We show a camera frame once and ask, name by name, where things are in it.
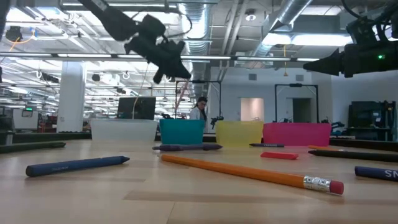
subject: table surface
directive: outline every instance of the table surface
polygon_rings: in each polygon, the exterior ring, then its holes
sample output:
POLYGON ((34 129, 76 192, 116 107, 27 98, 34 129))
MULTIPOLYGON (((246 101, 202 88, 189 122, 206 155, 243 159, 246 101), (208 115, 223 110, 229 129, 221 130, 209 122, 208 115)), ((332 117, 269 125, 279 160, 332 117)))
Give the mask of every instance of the table surface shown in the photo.
POLYGON ((398 183, 354 174, 354 166, 397 169, 393 163, 316 157, 306 147, 171 153, 339 180, 345 183, 339 196, 163 162, 151 149, 154 144, 79 140, 68 141, 64 149, 0 155, 1 223, 397 223, 398 183), (262 151, 300 156, 296 161, 266 159, 259 156, 262 151), (131 160, 25 176, 31 164, 119 155, 131 160))

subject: metal frame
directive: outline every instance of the metal frame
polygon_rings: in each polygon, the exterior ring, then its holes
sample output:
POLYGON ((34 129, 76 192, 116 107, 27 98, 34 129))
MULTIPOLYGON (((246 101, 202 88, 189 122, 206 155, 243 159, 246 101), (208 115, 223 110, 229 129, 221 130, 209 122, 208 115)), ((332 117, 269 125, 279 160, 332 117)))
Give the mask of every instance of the metal frame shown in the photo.
POLYGON ((318 85, 304 85, 301 83, 293 83, 293 84, 275 84, 275 121, 278 122, 278 96, 277 96, 277 87, 278 86, 289 86, 291 88, 301 88, 304 86, 313 86, 315 87, 315 98, 317 101, 317 123, 319 123, 319 99, 318 99, 318 85))
MULTIPOLYGON (((180 82, 186 82, 186 81, 181 81, 181 80, 175 81, 175 101, 176 102, 177 102, 177 98, 178 98, 177 89, 178 89, 178 84, 180 82)), ((220 98, 219 98, 219 101, 218 101, 218 104, 219 104, 218 116, 221 116, 221 82, 220 81, 205 81, 205 80, 190 80, 189 82, 192 83, 192 84, 195 84, 195 83, 197 83, 197 84, 201 84, 201 83, 218 83, 219 84, 219 86, 220 86, 220 89, 219 89, 220 98)), ((174 108, 174 117, 177 118, 177 109, 176 108, 174 108)))

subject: yellow plastic bin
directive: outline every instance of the yellow plastic bin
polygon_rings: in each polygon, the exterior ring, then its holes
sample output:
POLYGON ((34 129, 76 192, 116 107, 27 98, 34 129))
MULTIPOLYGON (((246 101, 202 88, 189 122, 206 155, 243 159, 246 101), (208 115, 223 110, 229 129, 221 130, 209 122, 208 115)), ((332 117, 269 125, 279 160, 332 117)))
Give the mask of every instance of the yellow plastic bin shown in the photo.
POLYGON ((217 143, 224 147, 248 147, 250 143, 260 143, 262 121, 217 121, 217 143))

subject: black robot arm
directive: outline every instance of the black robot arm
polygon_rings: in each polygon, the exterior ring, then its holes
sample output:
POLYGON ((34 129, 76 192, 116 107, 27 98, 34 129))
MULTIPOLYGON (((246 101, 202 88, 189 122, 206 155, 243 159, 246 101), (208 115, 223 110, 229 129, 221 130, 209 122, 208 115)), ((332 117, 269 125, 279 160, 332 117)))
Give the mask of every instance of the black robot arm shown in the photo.
POLYGON ((180 58, 185 42, 180 41, 176 44, 172 40, 169 41, 164 36, 166 27, 158 19, 146 15, 142 22, 136 22, 104 0, 79 0, 79 2, 101 21, 114 40, 124 41, 132 37, 130 43, 124 45, 126 54, 134 51, 148 62, 157 65, 159 69, 154 76, 155 83, 160 83, 163 74, 170 78, 191 78, 190 72, 183 66, 180 58), (156 45, 159 37, 163 37, 164 40, 156 45))

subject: ventilation duct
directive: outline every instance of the ventilation duct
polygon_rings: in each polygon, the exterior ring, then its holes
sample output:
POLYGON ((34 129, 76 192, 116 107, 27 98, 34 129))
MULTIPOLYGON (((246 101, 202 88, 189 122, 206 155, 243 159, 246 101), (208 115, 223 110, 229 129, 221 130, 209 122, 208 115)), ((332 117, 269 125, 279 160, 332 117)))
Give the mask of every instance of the ventilation duct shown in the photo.
MULTIPOLYGON (((267 15, 262 27, 263 40, 266 38, 269 32, 280 29, 284 26, 292 25, 292 23, 298 18, 298 16, 311 2, 312 0, 283 0, 278 11, 267 15)), ((272 45, 263 44, 262 42, 256 47, 253 52, 251 52, 251 56, 267 56, 272 48, 272 45)), ((247 62, 243 66, 246 68, 264 68, 269 65, 270 63, 247 62)))
MULTIPOLYGON (((206 39, 209 35, 210 6, 208 4, 190 3, 179 4, 178 8, 186 14, 192 21, 192 30, 185 36, 187 39, 200 40, 206 39)), ((186 19, 182 20, 182 29, 188 30, 190 23, 186 19)), ((192 41, 187 43, 187 53, 190 55, 207 55, 209 49, 208 42, 192 41)), ((206 73, 206 63, 192 63, 192 79, 193 80, 209 80, 210 73, 206 73)), ((202 96, 206 92, 204 88, 208 85, 193 84, 194 94, 196 98, 202 96)))

